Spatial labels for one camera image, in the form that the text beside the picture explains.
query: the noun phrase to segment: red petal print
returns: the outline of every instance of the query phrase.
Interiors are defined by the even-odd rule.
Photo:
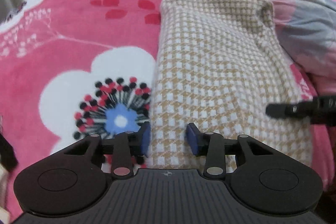
[[[91,0],[90,4],[93,6],[101,6],[101,0]]]
[[[125,17],[126,14],[127,14],[127,11],[125,10],[109,10],[106,13],[105,18],[106,19],[119,19],[119,18]]]
[[[145,10],[155,10],[155,4],[149,0],[139,0],[138,7]]]
[[[107,7],[118,6],[119,0],[103,0],[103,5]]]
[[[145,23],[146,24],[160,25],[161,24],[161,15],[160,14],[146,15],[145,16]]]

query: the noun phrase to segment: houndstooth fabric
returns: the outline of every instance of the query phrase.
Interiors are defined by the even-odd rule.
[[[248,134],[310,165],[308,120],[270,119],[269,102],[294,102],[300,92],[274,33],[269,0],[163,0],[152,99],[153,168],[201,168],[185,141],[202,131],[236,139]],[[227,171],[236,165],[227,161]]]

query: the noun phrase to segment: ribbed gray panel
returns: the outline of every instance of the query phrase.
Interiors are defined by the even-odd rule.
[[[15,224],[323,224],[313,213],[270,217],[238,203],[220,181],[197,170],[139,169],[115,181],[93,207],[63,218],[23,214]]]

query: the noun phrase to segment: blue flower center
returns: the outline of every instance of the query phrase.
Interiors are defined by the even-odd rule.
[[[117,104],[115,108],[106,111],[105,130],[112,135],[125,131],[137,132],[137,113],[133,109],[127,109],[123,104]]]

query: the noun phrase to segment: beige checkered cloth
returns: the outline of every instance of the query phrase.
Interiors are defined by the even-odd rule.
[[[148,166],[201,168],[184,139],[200,131],[248,134],[310,165],[310,125],[265,115],[301,94],[274,32],[270,0],[163,0]],[[236,164],[228,161],[228,172]]]

